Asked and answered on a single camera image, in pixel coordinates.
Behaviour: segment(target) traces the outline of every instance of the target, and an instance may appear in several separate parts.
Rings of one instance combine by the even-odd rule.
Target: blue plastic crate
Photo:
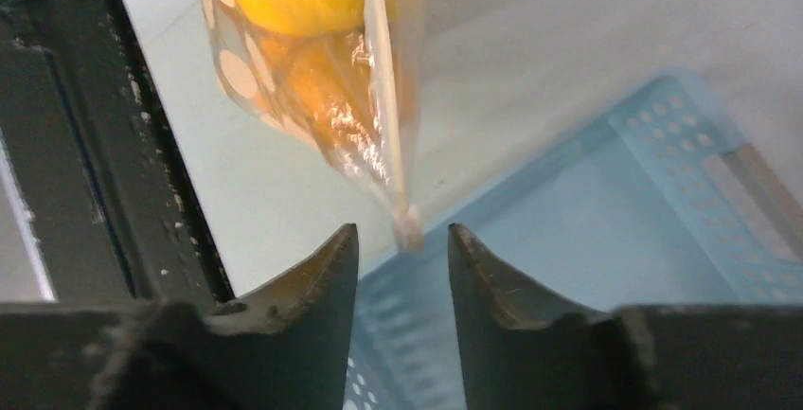
[[[662,72],[360,281],[344,409],[464,409],[447,226],[579,303],[803,303],[803,266],[720,159],[747,142],[702,81]]]

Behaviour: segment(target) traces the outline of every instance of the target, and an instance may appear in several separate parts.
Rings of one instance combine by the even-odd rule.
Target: plastic bag
[[[422,241],[410,205],[426,0],[202,0],[218,81],[241,108],[318,150]]]

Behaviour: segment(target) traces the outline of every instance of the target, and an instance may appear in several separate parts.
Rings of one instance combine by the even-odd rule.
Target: transparent plastic bag
[[[420,245],[408,184],[426,0],[202,3],[225,93],[391,213],[400,248]]]

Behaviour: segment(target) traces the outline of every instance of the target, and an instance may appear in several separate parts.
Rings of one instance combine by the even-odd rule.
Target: blue tray
[[[599,310],[801,303],[803,266],[720,156],[747,142],[702,81],[667,70],[445,216],[361,279],[344,409],[464,409],[447,226]]]

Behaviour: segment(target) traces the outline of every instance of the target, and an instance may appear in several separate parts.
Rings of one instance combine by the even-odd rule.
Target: white table
[[[197,0],[126,0],[236,293],[389,220],[220,92]],[[701,74],[803,201],[803,0],[432,0],[414,201],[431,221],[656,69]]]

